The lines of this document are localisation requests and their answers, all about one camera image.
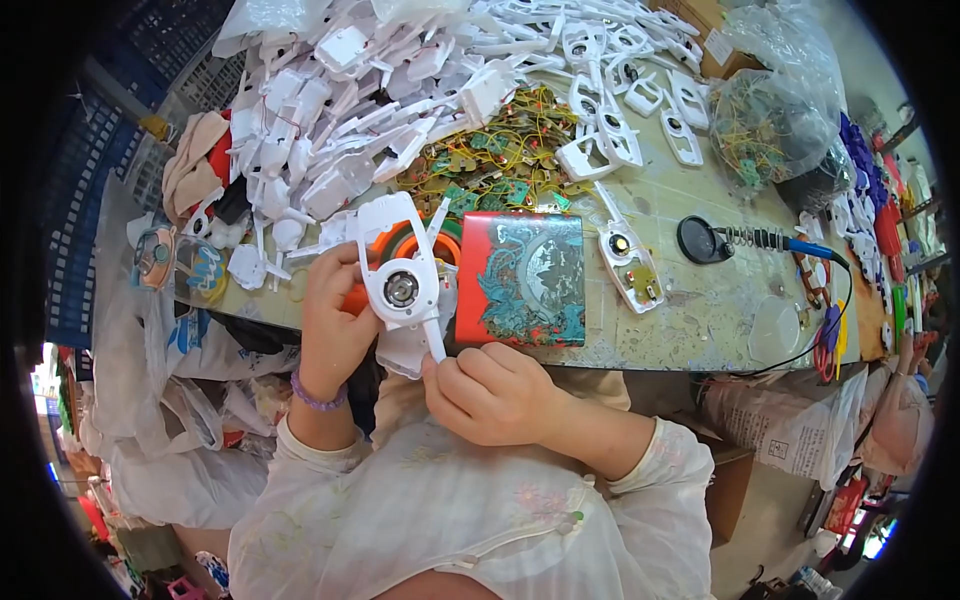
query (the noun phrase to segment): black power cord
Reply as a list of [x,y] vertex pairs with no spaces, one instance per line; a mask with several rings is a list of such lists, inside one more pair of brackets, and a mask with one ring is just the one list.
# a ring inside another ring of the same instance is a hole
[[[853,274],[850,272],[850,263],[847,262],[846,260],[844,260],[843,257],[841,257],[841,256],[840,256],[839,254],[837,254],[836,252],[833,253],[833,255],[830,257],[830,260],[832,260],[833,262],[835,262],[835,263],[837,263],[838,265],[840,265],[841,267],[843,267],[843,268],[844,268],[844,271],[847,272],[847,280],[850,282],[850,288],[848,288],[848,290],[847,290],[847,301],[844,302],[843,308],[840,309],[840,315],[837,317],[837,320],[836,320],[836,322],[834,322],[833,326],[832,326],[830,329],[827,330],[827,333],[825,333],[823,336],[821,336],[822,338],[827,338],[831,333],[833,333],[833,330],[834,330],[834,329],[836,329],[838,326],[840,326],[840,322],[843,320],[844,313],[847,312],[847,307],[850,306],[850,298],[851,298],[851,295],[853,294]],[[735,373],[731,373],[731,374],[734,375],[734,376],[736,376],[736,377],[753,377],[753,376],[755,376],[755,375],[760,375],[760,374],[766,373],[766,372],[768,372],[768,371],[772,371],[773,369],[776,369],[777,367],[782,367],[783,365],[789,365],[790,363],[792,363],[793,361],[797,360],[798,358],[802,358],[802,357],[804,357],[804,356],[807,356],[807,355],[808,355],[810,352],[812,352],[813,349],[816,348],[816,347],[817,347],[817,345],[814,344],[814,345],[811,346],[810,348],[807,348],[806,350],[804,350],[803,352],[801,352],[800,354],[797,354],[796,356],[794,356],[794,357],[792,357],[792,358],[788,358],[788,359],[786,359],[786,360],[784,360],[784,361],[782,361],[782,362],[777,363],[776,365],[770,365],[769,367],[765,367],[765,368],[763,368],[763,369],[760,369],[759,371],[751,371],[751,372],[744,372],[744,373],[735,372]]]

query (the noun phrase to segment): purple beaded bracelet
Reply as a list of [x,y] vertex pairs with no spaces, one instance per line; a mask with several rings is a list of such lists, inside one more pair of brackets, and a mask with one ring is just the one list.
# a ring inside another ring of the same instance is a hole
[[300,370],[296,370],[293,374],[290,375],[290,385],[294,389],[294,394],[298,398],[303,400],[303,402],[310,408],[317,409],[319,411],[332,411],[343,406],[344,402],[347,401],[347,384],[340,386],[340,389],[337,390],[337,395],[330,400],[329,402],[321,402],[314,397],[311,397],[310,394],[303,389],[302,384],[300,384]]

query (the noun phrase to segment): white shirt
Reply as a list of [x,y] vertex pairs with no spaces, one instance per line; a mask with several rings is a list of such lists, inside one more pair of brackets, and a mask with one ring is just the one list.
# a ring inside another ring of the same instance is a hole
[[477,446],[424,411],[374,453],[309,448],[286,419],[277,430],[266,490],[230,534],[237,600],[368,600],[431,568],[504,599],[712,597],[713,460],[676,423],[657,420],[609,502],[566,457]]

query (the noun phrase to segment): cardboard box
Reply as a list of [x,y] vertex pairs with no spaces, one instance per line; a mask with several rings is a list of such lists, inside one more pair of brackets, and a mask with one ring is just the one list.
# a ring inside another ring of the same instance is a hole
[[754,471],[754,452],[738,445],[724,442],[707,429],[695,416],[673,413],[663,417],[688,427],[697,436],[697,441],[706,444],[713,456],[713,482],[707,487],[707,521],[713,533],[710,549],[717,548],[733,538],[733,530],[740,520],[743,499]]
[[734,50],[723,30],[726,8],[716,0],[651,0],[651,9],[665,9],[676,14],[700,32],[693,38],[704,49],[700,72],[704,77],[729,79],[740,69],[764,70],[764,66],[749,54]]

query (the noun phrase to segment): table surface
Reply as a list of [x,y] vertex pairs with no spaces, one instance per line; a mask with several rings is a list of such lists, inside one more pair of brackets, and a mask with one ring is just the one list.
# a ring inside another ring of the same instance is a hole
[[[657,83],[668,87],[663,70]],[[630,127],[638,132],[643,169],[621,167],[602,179],[616,198],[621,212],[645,247],[651,250],[666,302],[638,315],[620,298],[607,274],[597,246],[598,225],[610,218],[591,196],[576,201],[572,210],[583,217],[585,270],[587,273],[587,342],[584,348],[527,348],[544,364],[628,370],[745,371],[767,366],[753,360],[747,340],[756,309],[767,296],[777,296],[807,307],[804,286],[789,252],[771,252],[736,246],[734,256],[712,265],[696,265],[684,257],[677,242],[677,225],[683,217],[699,215],[718,227],[782,228],[790,235],[796,216],[786,207],[773,186],[751,201],[742,201],[729,191],[720,159],[708,138],[698,135],[704,164],[688,167],[679,163],[666,142],[659,115],[644,119],[623,107]],[[356,207],[386,193],[375,185],[354,200]],[[322,224],[307,229],[301,246],[314,244]],[[844,242],[827,233],[827,245],[842,251]],[[268,255],[274,241],[266,236]],[[311,258],[290,260],[284,268],[292,273],[277,292],[271,277],[262,288],[247,291],[230,279],[218,310],[269,324],[300,328],[300,303]],[[841,273],[839,298],[850,287]],[[847,308],[849,324],[856,324],[856,302]],[[811,309],[811,326],[802,329],[794,352],[806,348],[816,333],[820,315]],[[856,326],[848,327],[844,363],[859,360]],[[810,365],[810,355],[793,368]]]

